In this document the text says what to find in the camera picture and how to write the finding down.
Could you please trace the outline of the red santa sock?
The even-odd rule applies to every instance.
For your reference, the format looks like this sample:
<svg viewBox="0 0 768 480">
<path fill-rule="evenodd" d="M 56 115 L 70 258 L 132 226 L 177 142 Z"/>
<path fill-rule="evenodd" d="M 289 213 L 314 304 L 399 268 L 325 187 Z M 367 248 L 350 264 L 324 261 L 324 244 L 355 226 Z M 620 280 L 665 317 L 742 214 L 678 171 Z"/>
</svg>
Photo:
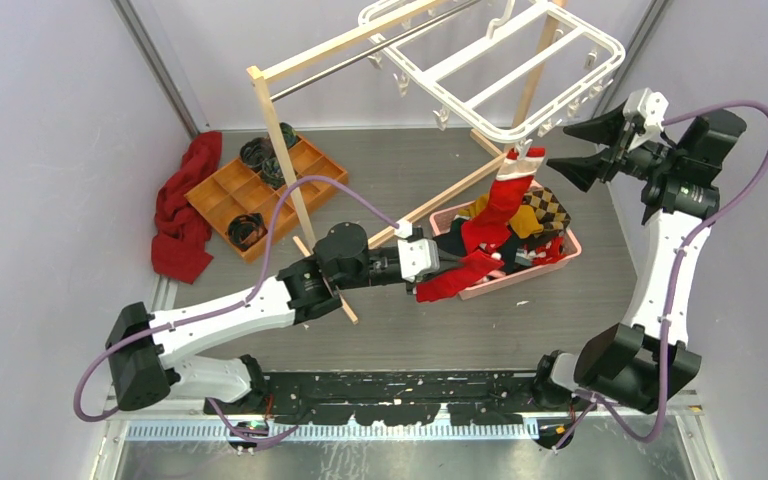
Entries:
<svg viewBox="0 0 768 480">
<path fill-rule="evenodd" d="M 463 226 L 462 232 L 470 253 L 483 250 L 492 254 L 496 246 L 505 241 L 507 221 L 522 205 L 535 173 L 545 160 L 545 154 L 546 150 L 542 147 L 530 147 L 525 153 L 512 148 L 507 153 L 490 187 L 489 204 Z"/>
<path fill-rule="evenodd" d="M 460 259 L 454 269 L 418 284 L 415 287 L 416 301 L 427 303 L 454 297 L 503 265 L 499 253 L 474 251 Z"/>
</svg>

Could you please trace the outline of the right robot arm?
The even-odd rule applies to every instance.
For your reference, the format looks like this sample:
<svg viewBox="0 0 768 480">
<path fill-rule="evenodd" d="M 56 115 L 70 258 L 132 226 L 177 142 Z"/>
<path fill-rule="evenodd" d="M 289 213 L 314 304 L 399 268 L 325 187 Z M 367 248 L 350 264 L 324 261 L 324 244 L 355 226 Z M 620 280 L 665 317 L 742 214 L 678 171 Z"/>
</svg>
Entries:
<svg viewBox="0 0 768 480">
<path fill-rule="evenodd" d="M 600 151 L 547 162 L 583 192 L 619 173 L 644 181 L 642 226 L 648 250 L 623 319 L 577 354 L 556 350 L 541 358 L 530 392 L 544 410 L 556 410 L 574 393 L 588 391 L 651 414 L 700 370 L 700 355 L 687 347 L 687 303 L 710 222 L 720 210 L 713 181 L 747 124 L 724 108 L 709 109 L 695 114 L 676 142 L 657 127 L 652 137 L 636 144 L 654 115 L 619 106 L 566 126 L 565 134 L 598 145 Z"/>
</svg>

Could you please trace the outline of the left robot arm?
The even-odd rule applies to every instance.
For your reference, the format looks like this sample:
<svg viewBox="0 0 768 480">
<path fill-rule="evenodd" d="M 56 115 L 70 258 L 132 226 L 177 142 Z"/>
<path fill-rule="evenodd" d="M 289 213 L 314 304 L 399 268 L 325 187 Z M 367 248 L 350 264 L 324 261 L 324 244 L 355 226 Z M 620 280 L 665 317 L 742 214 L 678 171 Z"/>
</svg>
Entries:
<svg viewBox="0 0 768 480">
<path fill-rule="evenodd" d="M 171 394 L 206 397 L 258 412 L 267 389 L 249 358 L 217 360 L 203 351 L 243 336 L 320 318 L 342 307 L 344 290 L 405 284 L 420 289 L 464 266 L 419 227 L 396 245 L 372 249 L 365 230 L 339 223 L 306 256 L 259 285 L 186 308 L 124 307 L 106 342 L 117 407 L 137 411 Z"/>
</svg>

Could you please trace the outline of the pink plastic basket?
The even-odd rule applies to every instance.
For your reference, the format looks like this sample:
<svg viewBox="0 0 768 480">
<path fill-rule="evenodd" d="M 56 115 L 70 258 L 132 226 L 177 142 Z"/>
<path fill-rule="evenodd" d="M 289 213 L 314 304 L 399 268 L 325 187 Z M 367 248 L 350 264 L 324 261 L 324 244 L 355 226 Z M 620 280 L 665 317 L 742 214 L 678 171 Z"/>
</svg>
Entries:
<svg viewBox="0 0 768 480">
<path fill-rule="evenodd" d="M 544 186 L 540 185 L 539 183 L 533 180 L 533 183 L 529 190 L 534 188 L 539 188 L 539 187 L 544 187 Z M 472 203 L 473 201 L 469 203 L 465 203 L 463 205 L 451 207 L 449 209 L 433 213 L 430 217 L 430 223 L 434 233 L 433 238 L 437 235 L 448 232 L 452 222 L 456 218 L 460 218 L 456 216 L 457 212 L 461 208 L 464 208 L 468 204 Z M 558 236 L 564 237 L 564 250 L 566 253 L 566 257 L 555 264 L 532 266 L 529 252 L 535 250 L 537 247 L 540 247 L 548 243 L 551 239 Z M 520 240 L 522 241 L 522 246 L 517 252 L 517 262 L 525 266 L 524 270 L 521 270 L 512 274 L 505 274 L 500 271 L 500 269 L 502 268 L 501 267 L 499 270 L 491 272 L 487 277 L 482 278 L 478 283 L 461 291 L 456 296 L 459 296 L 463 299 L 467 299 L 467 298 L 475 297 L 484 293 L 488 293 L 493 290 L 497 290 L 499 288 L 503 288 L 505 286 L 513 285 L 515 283 L 524 281 L 526 279 L 530 279 L 536 276 L 540 276 L 542 274 L 549 273 L 551 271 L 561 268 L 566 263 L 568 263 L 570 259 L 576 257 L 580 253 L 580 245 L 577 239 L 574 237 L 574 235 L 570 231 L 570 224 L 568 228 L 562 232 L 552 232 L 552 231 L 544 232 L 543 231 L 542 233 L 533 234 L 524 239 L 520 238 Z"/>
</svg>

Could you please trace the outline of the argyle brown sock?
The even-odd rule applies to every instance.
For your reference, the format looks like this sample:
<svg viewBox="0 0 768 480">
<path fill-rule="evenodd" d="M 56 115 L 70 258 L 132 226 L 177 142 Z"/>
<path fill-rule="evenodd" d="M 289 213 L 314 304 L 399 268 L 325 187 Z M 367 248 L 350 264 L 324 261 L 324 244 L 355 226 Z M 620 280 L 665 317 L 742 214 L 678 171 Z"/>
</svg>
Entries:
<svg viewBox="0 0 768 480">
<path fill-rule="evenodd" d="M 548 188 L 539 187 L 529 190 L 523 197 L 522 204 L 530 207 L 544 232 L 565 231 L 571 216 L 557 196 Z"/>
</svg>

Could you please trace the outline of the mustard yellow sock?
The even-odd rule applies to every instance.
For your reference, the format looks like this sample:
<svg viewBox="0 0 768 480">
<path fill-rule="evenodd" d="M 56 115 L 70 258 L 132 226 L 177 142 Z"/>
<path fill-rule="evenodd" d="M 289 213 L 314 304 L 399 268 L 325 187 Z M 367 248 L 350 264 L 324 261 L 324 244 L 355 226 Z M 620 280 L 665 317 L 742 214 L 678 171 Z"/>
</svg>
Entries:
<svg viewBox="0 0 768 480">
<path fill-rule="evenodd" d="M 472 219 L 478 216 L 489 204 L 489 195 L 484 194 L 461 208 L 456 216 L 464 219 Z M 542 233 L 543 225 L 537 219 L 531 206 L 522 204 L 517 212 L 507 221 L 510 229 L 520 238 L 526 238 L 533 234 Z"/>
</svg>

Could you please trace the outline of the red sock in basket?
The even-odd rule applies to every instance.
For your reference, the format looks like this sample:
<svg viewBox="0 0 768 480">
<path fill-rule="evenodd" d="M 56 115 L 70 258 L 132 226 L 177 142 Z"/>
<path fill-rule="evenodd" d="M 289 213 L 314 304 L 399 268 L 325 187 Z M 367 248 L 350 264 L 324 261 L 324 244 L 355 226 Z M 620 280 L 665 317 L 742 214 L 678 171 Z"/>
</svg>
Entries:
<svg viewBox="0 0 768 480">
<path fill-rule="evenodd" d="M 531 265 L 542 266 L 559 262 L 566 257 L 564 237 L 558 236 L 529 252 Z"/>
</svg>

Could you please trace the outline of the rolled dark green sock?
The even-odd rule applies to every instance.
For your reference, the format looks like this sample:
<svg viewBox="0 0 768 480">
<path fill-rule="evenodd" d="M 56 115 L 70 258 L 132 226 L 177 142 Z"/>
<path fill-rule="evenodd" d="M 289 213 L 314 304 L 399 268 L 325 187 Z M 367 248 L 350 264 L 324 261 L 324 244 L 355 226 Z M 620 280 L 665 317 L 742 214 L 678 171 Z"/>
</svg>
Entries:
<svg viewBox="0 0 768 480">
<path fill-rule="evenodd" d="M 266 185 L 275 190 L 286 184 L 280 162 L 276 157 L 270 157 L 263 161 L 259 176 Z"/>
</svg>

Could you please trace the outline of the rolled teal sock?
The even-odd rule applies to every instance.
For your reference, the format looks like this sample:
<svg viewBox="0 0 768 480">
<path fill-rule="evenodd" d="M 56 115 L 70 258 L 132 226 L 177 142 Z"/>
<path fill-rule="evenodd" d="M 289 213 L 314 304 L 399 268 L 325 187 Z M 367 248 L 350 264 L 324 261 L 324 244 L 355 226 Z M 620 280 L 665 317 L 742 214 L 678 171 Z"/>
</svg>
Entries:
<svg viewBox="0 0 768 480">
<path fill-rule="evenodd" d="M 279 123 L 280 131 L 288 149 L 292 148 L 299 141 L 296 130 L 287 122 Z"/>
</svg>

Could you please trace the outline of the rolled black orange sock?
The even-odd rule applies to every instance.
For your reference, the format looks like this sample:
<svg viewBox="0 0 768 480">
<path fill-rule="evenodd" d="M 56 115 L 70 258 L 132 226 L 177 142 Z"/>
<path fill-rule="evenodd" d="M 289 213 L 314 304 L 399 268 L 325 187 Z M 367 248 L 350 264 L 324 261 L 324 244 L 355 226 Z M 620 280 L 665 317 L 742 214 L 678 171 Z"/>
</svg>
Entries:
<svg viewBox="0 0 768 480">
<path fill-rule="evenodd" d="M 268 233 L 264 217 L 259 212 L 234 217 L 228 224 L 226 236 L 239 251 L 245 252 L 256 245 Z"/>
</svg>

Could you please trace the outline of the wooden compartment tray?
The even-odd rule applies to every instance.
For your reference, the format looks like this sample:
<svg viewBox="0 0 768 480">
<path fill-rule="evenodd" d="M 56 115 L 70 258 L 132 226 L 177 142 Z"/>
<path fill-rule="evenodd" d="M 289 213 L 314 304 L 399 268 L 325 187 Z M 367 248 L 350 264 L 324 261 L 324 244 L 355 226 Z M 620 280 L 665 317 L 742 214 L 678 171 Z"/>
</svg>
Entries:
<svg viewBox="0 0 768 480">
<path fill-rule="evenodd" d="M 349 181 L 348 171 L 304 136 L 289 148 L 289 156 L 298 178 L 322 175 L 344 185 Z M 266 236 L 261 235 L 252 246 L 242 250 L 228 236 L 228 227 L 241 215 L 259 213 L 266 232 L 273 235 L 274 241 L 280 240 L 299 224 L 290 199 L 277 214 L 273 213 L 285 190 L 284 185 L 278 188 L 268 185 L 259 173 L 235 158 L 192 188 L 185 198 L 235 253 L 251 263 L 264 253 Z"/>
</svg>

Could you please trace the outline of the red cloth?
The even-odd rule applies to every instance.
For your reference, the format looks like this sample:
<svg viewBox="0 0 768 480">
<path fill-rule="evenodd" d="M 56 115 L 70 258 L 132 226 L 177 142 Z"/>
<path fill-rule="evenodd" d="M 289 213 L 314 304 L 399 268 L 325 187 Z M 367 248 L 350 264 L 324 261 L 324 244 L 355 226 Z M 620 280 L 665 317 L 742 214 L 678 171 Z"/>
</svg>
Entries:
<svg viewBox="0 0 768 480">
<path fill-rule="evenodd" d="M 206 252 L 212 227 L 189 203 L 186 194 L 213 175 L 222 154 L 222 134 L 198 135 L 181 158 L 178 170 L 158 191 L 151 242 L 151 263 L 162 276 L 192 284 L 213 256 Z"/>
</svg>

